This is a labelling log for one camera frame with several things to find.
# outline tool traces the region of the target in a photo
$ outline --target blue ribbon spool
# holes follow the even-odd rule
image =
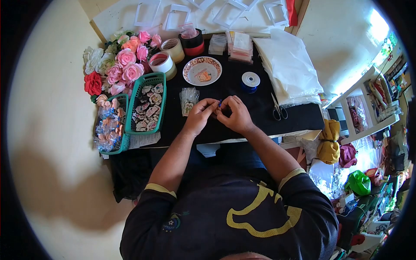
[[[241,89],[249,94],[257,91],[260,77],[254,72],[246,72],[241,77]]]

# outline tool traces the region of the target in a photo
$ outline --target red rose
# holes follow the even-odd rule
[[[90,75],[85,75],[85,92],[88,92],[91,96],[101,94],[101,76],[97,72],[92,72]]]

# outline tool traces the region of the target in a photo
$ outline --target white paper frame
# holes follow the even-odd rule
[[[215,2],[215,0],[205,0],[200,5],[198,5],[197,3],[194,2],[194,0],[187,0],[187,1],[203,11],[207,9],[208,6],[210,6],[212,3]]]
[[[257,4],[258,1],[259,0],[253,0],[250,5],[246,5],[245,3],[242,2],[242,0],[237,0],[237,2],[239,2],[240,4],[242,4],[243,6],[245,6],[245,10],[246,11],[250,11],[251,8],[253,8],[253,6],[255,6],[255,4]]]
[[[183,22],[182,25],[186,24],[188,22],[189,19],[189,14],[191,13],[191,9],[187,6],[184,5],[176,5],[176,4],[172,4],[171,5],[171,10],[168,13],[168,16],[166,17],[166,22],[165,22],[165,31],[179,31],[178,26],[176,25],[175,28],[171,28],[170,27],[170,23],[171,23],[171,14],[174,11],[181,11],[181,12],[186,12],[186,17],[185,17],[185,21]]]
[[[276,18],[273,18],[273,15],[272,15],[272,12],[270,11],[270,8],[273,8],[275,6],[279,6],[282,9],[284,21],[276,22]],[[278,0],[278,1],[275,1],[275,2],[272,2],[272,3],[265,4],[264,8],[266,9],[266,12],[269,15],[269,19],[272,22],[273,26],[278,26],[278,25],[285,25],[286,27],[289,26],[286,0],[283,0],[283,1]]]
[[[138,22],[137,18],[139,17],[139,11],[140,11],[140,7],[142,4],[147,4],[149,6],[154,6],[155,7],[155,11],[153,13],[153,17],[151,20],[149,21],[145,21],[145,22]],[[156,18],[156,13],[157,10],[159,9],[160,6],[160,0],[140,0],[139,5],[137,6],[137,10],[136,10],[136,16],[134,18],[134,26],[143,26],[143,27],[152,27],[153,26],[153,22]]]
[[[221,20],[220,18],[219,18],[219,14],[224,10],[224,8],[225,8],[225,6],[226,5],[232,5],[232,6],[234,6],[234,7],[236,7],[236,8],[238,8],[238,9],[240,9],[241,10],[241,12],[237,15],[237,17],[230,23],[230,24],[226,24],[225,23],[225,21],[224,20]],[[246,10],[246,8],[245,8],[245,5],[242,5],[241,3],[239,3],[239,2],[236,2],[236,1],[234,1],[234,0],[228,0],[222,7],[221,7],[221,9],[218,11],[218,13],[215,15],[215,17],[214,17],[214,19],[212,19],[212,21],[214,22],[214,23],[217,23],[217,24],[219,24],[219,25],[222,25],[222,26],[224,26],[225,28],[227,28],[227,29],[230,29],[231,28],[231,26],[237,21],[237,19],[238,18],[240,18],[240,16],[243,14],[243,12]]]

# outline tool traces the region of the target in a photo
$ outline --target hand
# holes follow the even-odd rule
[[[208,117],[218,108],[219,101],[216,99],[202,99],[194,105],[189,112],[188,118],[182,131],[199,135],[207,124]]]
[[[232,114],[228,118],[223,115],[221,110],[231,108]],[[251,121],[250,113],[245,104],[238,96],[229,96],[221,103],[221,109],[214,111],[219,122],[234,132],[244,135],[255,128],[253,121]]]

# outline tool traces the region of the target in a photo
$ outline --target scissors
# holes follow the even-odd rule
[[[287,111],[284,108],[281,108],[279,106],[279,103],[276,101],[275,96],[273,96],[272,94],[272,98],[273,98],[273,102],[275,103],[275,107],[273,107],[273,117],[277,120],[280,121],[282,118],[283,119],[287,119]]]

